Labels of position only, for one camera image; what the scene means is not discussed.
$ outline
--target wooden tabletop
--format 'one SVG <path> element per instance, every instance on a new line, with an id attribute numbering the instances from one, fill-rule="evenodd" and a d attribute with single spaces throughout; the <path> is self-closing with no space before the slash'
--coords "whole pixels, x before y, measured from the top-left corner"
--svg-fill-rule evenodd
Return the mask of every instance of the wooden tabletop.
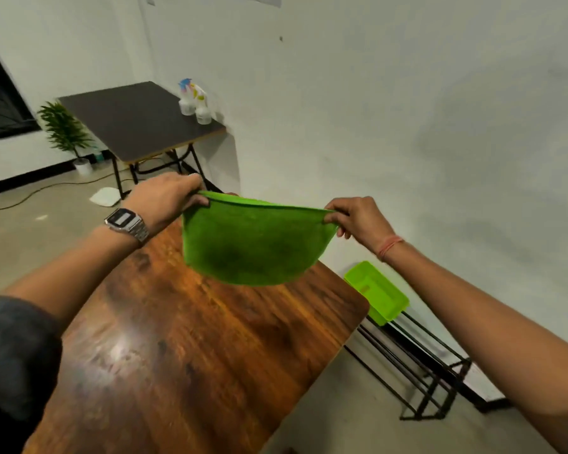
<path id="1" fill-rule="evenodd" d="M 26 454 L 257 453 L 368 313 L 321 263 L 232 286 L 187 268 L 181 247 L 174 223 L 84 306 Z"/>
<path id="2" fill-rule="evenodd" d="M 183 116 L 179 97 L 150 81 L 59 101 L 127 164 L 226 131 L 218 121 L 201 125 L 195 115 Z"/>

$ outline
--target watch face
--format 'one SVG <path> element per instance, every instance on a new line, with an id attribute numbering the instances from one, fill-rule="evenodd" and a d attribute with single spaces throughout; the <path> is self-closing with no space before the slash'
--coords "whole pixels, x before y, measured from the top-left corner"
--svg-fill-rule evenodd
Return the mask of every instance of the watch face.
<path id="1" fill-rule="evenodd" d="M 135 213 L 128 209 L 118 209 L 107 218 L 107 222 L 116 228 L 124 228 L 135 216 Z"/>

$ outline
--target dark sleeve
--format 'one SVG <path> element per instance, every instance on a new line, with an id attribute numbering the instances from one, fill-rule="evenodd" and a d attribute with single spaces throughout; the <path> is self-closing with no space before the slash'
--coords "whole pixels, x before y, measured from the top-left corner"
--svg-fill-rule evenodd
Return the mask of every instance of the dark sleeve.
<path id="1" fill-rule="evenodd" d="M 44 414 L 61 363 L 56 321 L 0 296 L 0 452 L 21 452 Z"/>

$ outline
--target bracelet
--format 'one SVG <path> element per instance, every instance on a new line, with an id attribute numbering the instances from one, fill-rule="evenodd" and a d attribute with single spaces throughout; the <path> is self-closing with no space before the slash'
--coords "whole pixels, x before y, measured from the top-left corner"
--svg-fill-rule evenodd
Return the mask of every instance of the bracelet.
<path id="1" fill-rule="evenodd" d="M 377 253 L 377 257 L 380 261 L 385 262 L 385 254 L 398 242 L 405 242 L 404 239 L 400 236 L 390 236 L 385 239 L 383 245 L 381 245 L 381 249 Z"/>

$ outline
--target green cloth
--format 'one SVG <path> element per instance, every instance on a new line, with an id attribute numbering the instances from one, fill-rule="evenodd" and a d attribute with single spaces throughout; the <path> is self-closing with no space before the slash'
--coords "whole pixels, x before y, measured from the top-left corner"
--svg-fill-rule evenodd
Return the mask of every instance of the green cloth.
<path id="1" fill-rule="evenodd" d="M 278 285 L 318 261 L 337 232 L 329 211 L 202 191 L 210 207 L 183 213 L 185 263 L 221 282 Z"/>

